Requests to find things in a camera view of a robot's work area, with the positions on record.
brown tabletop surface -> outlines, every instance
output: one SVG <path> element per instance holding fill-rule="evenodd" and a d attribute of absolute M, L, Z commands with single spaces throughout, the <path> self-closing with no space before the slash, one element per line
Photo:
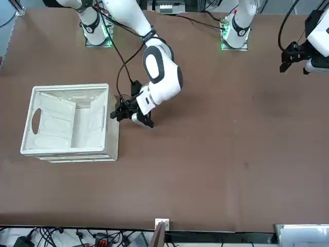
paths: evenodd
<path fill-rule="evenodd" d="M 275 223 L 329 221 L 329 77 L 279 73 L 282 15 L 254 18 L 249 51 L 220 51 L 218 30 L 146 12 L 175 52 L 183 90 L 157 107 L 153 130 L 120 123 L 119 160 L 51 165 L 20 155 L 35 85 L 109 83 L 114 49 L 85 48 L 69 9 L 18 18 L 0 72 L 0 223 L 273 232 Z M 186 14 L 217 25 L 206 14 Z M 282 43 L 296 41 L 292 16 Z M 141 41 L 116 27 L 124 58 Z M 129 64 L 147 82 L 142 52 Z M 130 92 L 125 72 L 122 93 Z"/>

crate handle hole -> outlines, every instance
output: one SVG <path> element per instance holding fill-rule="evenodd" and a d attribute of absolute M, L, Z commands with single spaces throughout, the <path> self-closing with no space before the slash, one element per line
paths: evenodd
<path fill-rule="evenodd" d="M 38 108 L 32 116 L 31 125 L 32 125 L 32 131 L 33 131 L 34 135 L 36 135 L 39 131 L 40 118 L 41 118 L 41 109 Z"/>

white plastic crate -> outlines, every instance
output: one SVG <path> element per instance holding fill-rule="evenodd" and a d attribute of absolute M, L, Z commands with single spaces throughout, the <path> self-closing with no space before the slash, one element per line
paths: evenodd
<path fill-rule="evenodd" d="M 119 122 L 107 117 L 115 103 L 108 84 L 35 86 L 21 154 L 51 163 L 115 161 Z"/>

robotic arm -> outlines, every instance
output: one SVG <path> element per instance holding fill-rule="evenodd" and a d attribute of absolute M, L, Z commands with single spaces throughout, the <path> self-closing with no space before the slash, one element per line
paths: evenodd
<path fill-rule="evenodd" d="M 183 86 L 181 70 L 174 63 L 170 46 L 153 38 L 157 34 L 135 0 L 111 0 L 106 1 L 105 6 L 117 22 L 143 36 L 142 40 L 147 46 L 143 65 L 150 80 L 144 86 L 138 81 L 132 83 L 132 97 L 125 102 L 120 99 L 111 118 L 118 121 L 129 118 L 139 125 L 153 128 L 150 111 L 179 93 Z"/>
<path fill-rule="evenodd" d="M 93 8 L 93 0 L 44 0 L 57 1 L 64 7 L 77 11 L 88 41 L 101 44 L 107 36 L 103 32 L 103 21 Z M 138 81 L 132 83 L 131 98 L 120 100 L 111 118 L 121 121 L 125 118 L 152 128 L 151 110 L 164 100 L 174 97 L 183 86 L 182 73 L 174 63 L 174 54 L 169 45 L 158 37 L 156 31 L 144 16 L 136 0 L 103 0 L 104 7 L 119 23 L 131 28 L 142 36 L 147 48 L 143 54 L 143 65 L 150 82 L 144 86 Z"/>
<path fill-rule="evenodd" d="M 241 48 L 247 40 L 250 25 L 257 6 L 254 0 L 239 0 L 236 11 L 230 13 L 228 19 L 230 27 L 227 35 L 223 37 L 224 41 L 232 48 Z"/>
<path fill-rule="evenodd" d="M 286 49 L 282 49 L 280 72 L 286 72 L 295 62 L 307 60 L 303 73 L 328 73 L 329 72 L 329 9 L 313 10 L 305 21 L 306 41 L 299 45 L 292 42 Z"/>

electrical cable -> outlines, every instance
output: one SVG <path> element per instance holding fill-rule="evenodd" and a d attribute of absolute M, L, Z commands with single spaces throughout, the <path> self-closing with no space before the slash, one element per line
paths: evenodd
<path fill-rule="evenodd" d="M 206 8 L 204 8 L 201 12 L 204 12 L 206 9 L 208 9 L 216 0 L 213 0 Z"/>
<path fill-rule="evenodd" d="M 119 22 L 111 19 L 109 16 L 107 16 L 106 14 L 102 13 L 101 11 L 99 11 L 97 9 L 95 9 L 95 10 L 98 11 L 103 17 L 105 17 L 106 19 L 108 19 L 110 22 L 113 22 L 114 24 L 117 24 L 119 27 L 125 29 L 126 31 L 130 32 L 131 34 L 133 34 L 133 35 L 135 35 L 137 37 L 143 38 L 142 35 L 139 35 L 139 34 L 133 32 L 129 27 L 127 27 L 127 26 L 125 26 L 125 25 L 123 25 L 123 24 L 121 24 L 121 23 L 119 23 Z M 160 38 L 160 37 L 152 36 L 150 39 L 161 40 L 162 42 L 164 42 L 167 45 L 166 41 L 164 39 Z"/>
<path fill-rule="evenodd" d="M 328 5 L 329 5 L 329 2 L 323 7 L 323 10 L 325 10 Z"/>
<path fill-rule="evenodd" d="M 305 33 L 305 29 L 304 29 L 304 31 L 303 31 L 303 33 L 302 33 L 302 35 L 300 35 L 300 37 L 299 37 L 299 39 L 298 39 L 297 43 L 298 43 L 298 42 L 300 41 L 300 39 L 303 37 L 304 33 Z"/>
<path fill-rule="evenodd" d="M 80 243 L 81 243 L 81 247 L 84 247 L 85 245 L 84 245 L 84 243 L 82 242 L 82 240 L 81 240 L 81 238 L 80 238 L 80 234 L 79 234 L 80 232 L 78 231 L 78 229 L 77 229 L 77 231 L 76 231 L 76 235 L 78 236 L 78 239 L 80 240 Z"/>
<path fill-rule="evenodd" d="M 152 10 L 155 11 L 155 2 L 156 0 L 152 0 Z"/>
<path fill-rule="evenodd" d="M 211 18 L 213 18 L 215 21 L 220 22 L 222 19 L 221 18 L 216 18 L 212 15 L 212 13 L 210 13 L 209 11 L 205 10 L 204 13 L 207 13 L 208 15 L 210 15 Z"/>
<path fill-rule="evenodd" d="M 327 0 L 323 0 L 322 3 L 318 6 L 317 10 L 321 8 L 321 6 L 326 2 Z"/>
<path fill-rule="evenodd" d="M 121 24 L 121 23 L 118 23 L 118 22 L 112 20 L 109 16 L 107 16 L 107 15 L 104 14 L 104 13 L 102 13 L 102 12 L 99 11 L 98 9 L 95 9 L 95 10 L 98 11 L 98 12 L 100 13 L 100 15 L 101 15 L 102 20 L 103 20 L 104 23 L 105 23 L 105 21 L 104 21 L 104 18 L 103 18 L 103 17 L 107 18 L 109 21 L 111 21 L 111 22 L 117 24 L 118 26 L 120 26 L 121 28 L 127 30 L 128 32 L 132 33 L 132 34 L 135 35 L 135 36 L 138 36 L 138 37 L 140 37 L 140 38 L 143 37 L 143 36 L 141 36 L 141 35 L 139 35 L 139 34 L 133 32 L 133 31 L 131 31 L 127 26 L 125 26 L 125 25 L 123 25 L 123 24 Z M 108 34 L 108 36 L 109 36 L 111 42 L 113 43 L 114 48 L 116 49 L 116 51 L 117 51 L 117 53 L 119 54 L 119 56 L 120 56 L 120 58 L 121 58 L 121 60 L 122 60 L 122 63 L 123 63 L 122 67 L 121 67 L 120 70 L 119 70 L 118 76 L 117 76 L 117 91 L 118 91 L 118 94 L 119 94 L 120 98 L 122 99 L 123 103 L 125 104 L 125 106 L 126 106 L 128 109 L 133 110 L 133 109 L 128 105 L 128 103 L 126 102 L 126 100 L 123 98 L 123 96 L 122 96 L 122 94 L 121 94 L 121 92 L 120 92 L 120 90 L 119 90 L 119 77 L 120 77 L 121 70 L 123 69 L 123 67 L 125 67 L 125 68 L 126 68 L 126 71 L 127 71 L 127 74 L 128 74 L 128 77 L 129 77 L 129 80 L 130 80 L 131 83 L 133 83 L 133 82 L 132 82 L 132 79 L 131 79 L 131 77 L 130 77 L 130 74 L 129 74 L 129 72 L 128 72 L 128 68 L 127 68 L 126 64 L 127 64 L 128 62 L 130 62 L 130 61 L 131 61 L 131 60 L 132 60 L 132 59 L 133 59 L 133 58 L 134 58 L 134 57 L 135 57 L 135 56 L 141 51 L 141 49 L 142 49 L 142 47 L 143 47 L 144 44 L 142 44 L 142 46 L 141 46 L 141 47 L 140 47 L 140 48 L 139 48 L 139 49 L 138 49 L 138 50 L 137 50 L 137 51 L 136 51 L 136 52 L 135 52 L 135 53 L 134 53 L 134 54 L 133 54 L 128 60 L 127 60 L 127 61 L 124 61 L 123 58 L 122 58 L 122 56 L 121 56 L 121 54 L 120 54 L 120 52 L 119 52 L 119 50 L 116 48 L 115 43 L 113 42 L 113 39 L 112 39 L 111 36 L 109 35 L 107 28 L 106 28 L 106 32 L 107 32 L 107 34 Z M 151 39 L 159 39 L 159 40 L 161 40 L 162 42 L 164 42 L 165 44 L 167 44 L 166 41 L 165 41 L 164 39 L 160 38 L 160 37 L 155 37 L 155 36 L 153 36 L 153 37 L 151 37 Z"/>
<path fill-rule="evenodd" d="M 216 27 L 216 26 L 213 26 L 213 25 L 210 25 L 210 24 L 206 24 L 206 23 L 203 23 L 203 22 L 199 22 L 199 21 L 197 21 L 197 20 L 195 20 L 195 19 L 192 19 L 192 18 L 189 18 L 189 17 L 186 17 L 186 16 L 176 15 L 176 17 L 184 18 L 184 19 L 187 19 L 187 20 L 190 20 L 190 21 L 193 21 L 193 22 L 199 23 L 199 24 L 204 25 L 204 26 L 207 26 L 207 27 L 217 28 L 217 29 L 220 29 L 220 30 L 225 31 L 225 28 L 224 28 L 224 27 Z"/>
<path fill-rule="evenodd" d="M 58 228 L 53 229 L 51 232 L 49 230 L 47 230 L 49 232 L 49 235 L 48 235 L 48 237 L 47 237 L 47 239 L 45 241 L 44 247 L 47 247 L 49 243 L 53 247 L 57 247 L 56 244 L 55 244 L 55 242 L 52 239 L 52 236 L 51 236 L 57 230 L 58 230 Z"/>
<path fill-rule="evenodd" d="M 104 17 L 103 17 L 102 14 L 101 14 L 101 18 L 102 18 L 103 23 L 105 24 L 105 20 L 104 20 Z M 119 52 L 117 46 L 116 46 L 115 43 L 113 42 L 113 39 L 112 39 L 110 33 L 108 32 L 108 29 L 105 28 L 105 30 L 106 30 L 106 33 L 107 33 L 107 35 L 108 35 L 109 40 L 110 40 L 110 41 L 112 42 L 112 44 L 113 44 L 114 49 L 116 50 L 116 52 L 117 52 L 117 54 L 119 55 L 119 57 L 120 57 L 122 63 L 124 64 L 124 59 L 123 59 L 121 53 Z M 132 79 L 131 79 L 131 77 L 130 77 L 129 70 L 128 70 L 128 68 L 127 68 L 127 66 L 126 66 L 125 64 L 124 64 L 124 67 L 125 67 L 125 70 L 127 71 L 127 75 L 128 75 L 128 77 L 129 77 L 130 82 L 133 83 L 133 81 L 132 81 Z"/>
<path fill-rule="evenodd" d="M 107 238 L 106 243 L 108 244 L 108 232 L 107 232 L 107 230 L 105 230 L 105 232 L 106 232 L 106 238 Z"/>
<path fill-rule="evenodd" d="M 239 6 L 239 5 L 236 5 L 236 6 L 230 11 L 230 13 L 232 13 L 232 11 L 233 11 L 234 9 L 236 9 L 238 6 Z"/>
<path fill-rule="evenodd" d="M 295 8 L 295 6 L 297 5 L 297 3 L 299 2 L 299 0 L 295 0 L 294 4 L 291 6 L 291 8 L 289 9 L 287 15 L 285 16 L 285 18 L 283 19 L 283 22 L 281 24 L 281 27 L 280 27 L 280 30 L 279 30 L 279 35 L 278 35 L 278 45 L 279 45 L 279 48 L 280 50 L 282 50 L 282 52 L 288 54 L 288 55 L 295 55 L 295 54 L 299 54 L 301 53 L 300 51 L 294 51 L 294 52 L 290 52 L 290 51 L 287 51 L 286 49 L 284 49 L 281 45 L 281 34 L 282 34 L 282 30 L 283 30 L 283 27 L 288 19 L 288 17 L 290 16 L 291 12 L 293 11 L 293 9 Z"/>
<path fill-rule="evenodd" d="M 8 21 L 6 21 L 5 23 L 1 24 L 0 25 L 0 28 L 6 26 L 12 19 L 14 19 L 15 15 L 16 15 L 16 12 L 14 13 L 14 15 Z"/>
<path fill-rule="evenodd" d="M 41 239 L 45 240 L 45 243 L 49 243 L 49 241 L 48 241 L 49 229 L 40 228 L 40 235 L 41 235 Z"/>
<path fill-rule="evenodd" d="M 137 54 L 142 50 L 143 46 L 144 46 L 144 44 L 142 44 L 142 45 L 140 46 L 140 48 L 139 48 L 139 49 L 138 49 L 138 50 L 137 50 L 137 51 L 136 51 L 136 52 L 135 52 L 130 58 L 128 58 L 127 61 L 125 61 L 125 64 L 129 63 L 129 62 L 130 62 L 135 56 L 137 56 Z M 123 100 L 123 102 L 125 102 L 126 107 L 128 107 L 128 105 L 127 105 L 125 99 L 123 98 L 123 96 L 122 96 L 122 94 L 121 94 L 121 92 L 120 92 L 120 90 L 119 90 L 119 77 L 120 77 L 120 73 L 121 73 L 123 67 L 124 67 L 124 65 L 122 65 L 121 68 L 119 69 L 119 73 L 118 73 L 118 76 L 117 76 L 117 91 L 118 91 L 119 96 L 120 96 L 121 99 Z"/>
<path fill-rule="evenodd" d="M 96 234 L 92 234 L 92 233 L 90 232 L 89 229 L 87 229 L 87 231 L 89 232 L 89 234 L 90 234 L 93 238 L 96 238 Z"/>
<path fill-rule="evenodd" d="M 127 236 L 125 236 L 125 238 L 127 238 L 127 239 L 129 239 L 129 237 L 133 234 L 133 233 L 135 233 L 136 231 L 132 231 L 131 233 L 129 233 Z M 121 241 L 121 243 L 117 246 L 117 247 L 120 247 L 121 245 L 123 246 L 123 247 L 127 247 L 128 245 L 125 245 L 125 244 L 123 244 L 124 242 L 123 242 L 123 235 L 122 235 L 122 241 Z"/>

